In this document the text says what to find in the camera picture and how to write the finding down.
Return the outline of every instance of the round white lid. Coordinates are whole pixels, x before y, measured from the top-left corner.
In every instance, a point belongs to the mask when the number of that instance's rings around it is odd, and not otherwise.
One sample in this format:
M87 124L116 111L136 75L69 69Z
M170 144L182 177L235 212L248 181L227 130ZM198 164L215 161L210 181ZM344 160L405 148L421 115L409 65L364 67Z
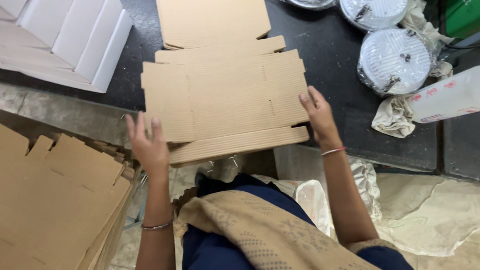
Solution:
M311 10L321 10L330 7L334 1L335 0L290 0L290 2L297 6Z
M345 17L365 30L391 28L407 13L408 0L340 0Z
M419 36L407 29L371 33L360 50L360 65L377 91L408 94L423 84L431 68L430 54Z

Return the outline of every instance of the person's left hand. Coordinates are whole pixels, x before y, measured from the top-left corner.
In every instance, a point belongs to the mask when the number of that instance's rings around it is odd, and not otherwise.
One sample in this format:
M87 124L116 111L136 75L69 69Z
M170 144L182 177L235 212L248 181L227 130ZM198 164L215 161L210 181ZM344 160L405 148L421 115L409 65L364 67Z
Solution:
M169 152L167 141L163 137L160 120L157 117L152 118L153 138L149 140L145 136L144 113L142 111L138 113L136 126L130 115L127 114L126 117L132 150L150 177L149 180L164 180L165 177L162 177L162 175L167 175L168 183Z

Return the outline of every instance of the person's right hand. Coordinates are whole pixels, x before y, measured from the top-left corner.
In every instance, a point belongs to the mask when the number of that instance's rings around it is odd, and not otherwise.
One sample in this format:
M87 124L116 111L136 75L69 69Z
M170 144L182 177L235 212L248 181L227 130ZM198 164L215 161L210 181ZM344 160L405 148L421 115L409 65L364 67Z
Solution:
M323 152L341 148L343 144L333 120L330 104L313 86L308 87L308 92L313 100L305 94L300 94L299 98L310 118L315 141Z
M168 184L169 152L167 141L162 133L162 125L157 117L152 118L152 140L145 136L144 113L138 113L137 125L130 115L127 117L128 137L132 144L132 150L145 172L155 179L164 179Z

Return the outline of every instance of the black work surface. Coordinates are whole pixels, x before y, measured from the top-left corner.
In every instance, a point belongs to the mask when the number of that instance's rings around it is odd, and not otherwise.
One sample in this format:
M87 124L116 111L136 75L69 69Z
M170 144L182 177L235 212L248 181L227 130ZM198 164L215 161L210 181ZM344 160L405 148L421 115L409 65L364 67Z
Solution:
M106 94L55 85L8 71L0 71L0 81L104 105L144 110L140 88L142 62L153 62L155 51L163 48L156 4L155 0L122 0L122 3L134 27ZM421 171L436 168L435 123L417 125L414 133L404 139L371 128L382 100L357 76L364 36L360 30L350 25L336 7L313 12L279 0L266 0L266 5L272 25L268 37L283 35L286 50L299 50L307 83L330 102L350 155ZM315 142L311 140L307 145L315 146Z
M459 58L454 74L480 64L480 49ZM442 174L469 181L480 181L480 113L443 120L444 167Z

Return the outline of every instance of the bangle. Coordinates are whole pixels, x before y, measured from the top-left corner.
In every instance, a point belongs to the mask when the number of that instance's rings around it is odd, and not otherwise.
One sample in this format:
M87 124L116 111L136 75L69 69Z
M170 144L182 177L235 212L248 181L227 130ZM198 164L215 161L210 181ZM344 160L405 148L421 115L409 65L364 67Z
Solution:
M322 156L324 156L324 155L326 155L326 154L333 153L333 152L342 151L342 150L345 150L345 149L347 149L347 148L346 148L346 147L340 147L339 149L334 149L334 150L326 151L325 153L322 153Z
M151 230L156 230L156 229L162 229L162 228L165 228L165 227L167 227L167 226L171 225L172 223L173 223L173 219L172 219L172 220L170 220L170 222L169 222L169 223L167 223L167 224L163 224L163 225L160 225L160 226L155 226L155 227L145 227L145 226L143 225L143 223L142 223L142 226L141 226L141 227L142 227L142 229L144 229L144 230L151 231Z

